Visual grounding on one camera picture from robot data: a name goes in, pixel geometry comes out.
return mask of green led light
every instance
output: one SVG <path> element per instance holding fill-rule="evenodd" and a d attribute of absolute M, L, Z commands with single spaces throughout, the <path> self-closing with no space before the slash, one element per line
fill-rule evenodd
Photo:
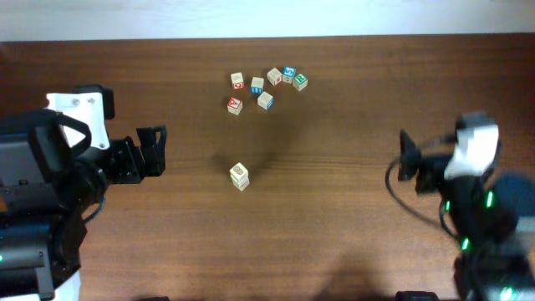
<path fill-rule="evenodd" d="M 502 293 L 500 293 L 500 300 L 501 301 L 509 301 L 512 297 L 512 288 L 504 288 L 502 290 Z"/>
<path fill-rule="evenodd" d="M 494 202 L 494 193 L 492 191 L 489 191 L 487 194 L 487 208 L 490 208 L 492 206 L 492 202 Z"/>
<path fill-rule="evenodd" d="M 468 238 L 465 238 L 465 240 L 462 241 L 462 245 L 461 245 L 462 251 L 466 251 L 469 246 L 470 246 L 470 240 Z"/>

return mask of white wall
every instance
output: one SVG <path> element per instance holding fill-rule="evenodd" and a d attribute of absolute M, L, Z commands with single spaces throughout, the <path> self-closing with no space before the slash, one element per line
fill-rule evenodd
<path fill-rule="evenodd" d="M 0 1 L 0 41 L 534 31 L 533 0 Z"/>

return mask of cable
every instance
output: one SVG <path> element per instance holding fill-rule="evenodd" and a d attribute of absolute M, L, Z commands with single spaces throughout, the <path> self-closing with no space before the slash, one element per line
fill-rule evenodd
<path fill-rule="evenodd" d="M 451 237 L 453 237 L 455 240 L 459 240 L 459 237 L 448 227 L 446 224 L 446 220 L 444 220 L 444 215 L 446 214 L 446 204 L 444 203 L 444 200 L 442 200 L 441 205 L 438 209 L 438 215 L 441 218 L 441 226 L 448 233 Z"/>
<path fill-rule="evenodd" d="M 89 222 L 93 221 L 95 217 L 97 217 L 102 210 L 104 210 L 104 206 L 106 205 L 106 194 L 102 196 L 102 201 L 100 201 L 99 207 L 91 213 L 88 217 L 84 219 L 84 225 L 87 225 Z"/>
<path fill-rule="evenodd" d="M 444 144 L 444 143 L 450 143 L 452 141 L 455 141 L 455 136 L 454 135 L 442 135 L 442 136 L 439 136 L 435 139 L 432 139 L 432 140 L 429 140 L 425 143 L 423 143 L 422 145 L 420 145 L 418 148 L 420 150 L 424 150 L 426 148 L 430 148 L 430 147 L 437 147 L 438 145 L 441 145 L 441 144 Z M 399 165 L 401 162 L 401 156 L 398 156 L 397 158 L 395 158 L 395 160 L 393 160 L 387 170 L 386 170 L 386 174 L 385 174 L 385 184 L 386 184 L 386 189 L 388 190 L 388 192 L 390 193 L 390 195 L 392 196 L 392 198 L 394 198 L 394 200 L 397 201 L 397 203 L 405 210 L 407 211 L 409 214 L 411 214 L 413 217 L 421 220 L 423 223 L 427 224 L 428 226 L 431 226 L 431 227 L 435 227 L 435 228 L 438 228 L 438 229 L 443 229 L 442 225 L 437 222 L 436 220 L 430 218 L 430 217 L 426 217 L 425 215 L 419 213 L 417 210 L 413 209 L 412 207 L 410 207 L 409 205 L 407 205 L 398 195 L 395 194 L 394 192 L 394 189 L 392 188 L 392 185 L 390 184 L 390 173 L 392 172 L 392 170 L 394 170 L 394 168 Z"/>

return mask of wood grain surface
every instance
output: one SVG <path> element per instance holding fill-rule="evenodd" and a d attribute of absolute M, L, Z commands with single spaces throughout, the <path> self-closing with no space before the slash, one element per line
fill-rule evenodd
<path fill-rule="evenodd" d="M 167 169 L 112 186 L 81 248 L 81 300 L 359 299 L 398 290 L 456 296 L 458 246 L 407 215 L 384 173 L 405 128 L 418 141 L 485 110 L 500 126 L 501 167 L 535 175 L 535 35 L 0 44 L 2 115 L 47 92 L 106 84 L 110 137 L 166 125 Z M 265 90 L 263 110 L 230 73 L 290 65 L 306 89 Z M 227 112 L 235 96 L 239 116 Z M 236 189 L 241 162 L 251 185 Z M 415 197 L 436 217 L 438 196 Z"/>

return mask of black cable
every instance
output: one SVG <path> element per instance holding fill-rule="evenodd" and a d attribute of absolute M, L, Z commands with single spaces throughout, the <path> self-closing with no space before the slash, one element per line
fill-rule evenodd
<path fill-rule="evenodd" d="M 95 217 L 97 217 L 102 210 L 104 210 L 104 206 L 106 205 L 106 194 L 102 196 L 102 201 L 100 201 L 99 207 L 91 213 L 88 217 L 84 219 L 84 225 L 87 225 L 89 222 L 93 221 Z"/>
<path fill-rule="evenodd" d="M 459 241 L 459 237 L 448 227 L 446 224 L 446 220 L 444 220 L 444 215 L 446 214 L 446 204 L 444 203 L 444 200 L 442 200 L 441 205 L 438 209 L 438 215 L 441 218 L 441 225 L 444 231 L 448 233 L 451 237 L 453 237 L 455 240 Z"/>
<path fill-rule="evenodd" d="M 426 143 L 420 145 L 418 148 L 420 150 L 424 150 L 426 148 L 437 147 L 438 145 L 441 145 L 441 144 L 444 144 L 444 143 L 450 143 L 452 141 L 455 141 L 455 136 L 454 135 L 443 135 L 443 136 L 439 136 L 439 137 L 437 137 L 435 139 L 427 141 Z M 419 213 L 417 210 L 415 210 L 412 207 L 410 207 L 409 205 L 407 205 L 398 195 L 395 194 L 394 189 L 392 188 L 392 185 L 390 184 L 390 173 L 392 172 L 392 170 L 394 170 L 394 168 L 397 165 L 400 164 L 400 162 L 401 162 L 401 156 L 398 156 L 397 158 L 395 158 L 395 160 L 393 160 L 389 164 L 388 169 L 386 170 L 386 174 L 385 174 L 386 189 L 388 190 L 388 192 L 390 193 L 392 198 L 394 198 L 397 201 L 397 203 L 405 211 L 407 211 L 409 214 L 411 214 L 413 217 L 421 220 L 422 222 L 424 222 L 428 226 L 435 227 L 435 228 L 438 228 L 438 229 L 443 229 L 442 225 L 439 222 L 437 222 L 436 220 L 434 220 L 432 218 L 429 218 L 429 217 L 426 217 L 425 215 Z"/>

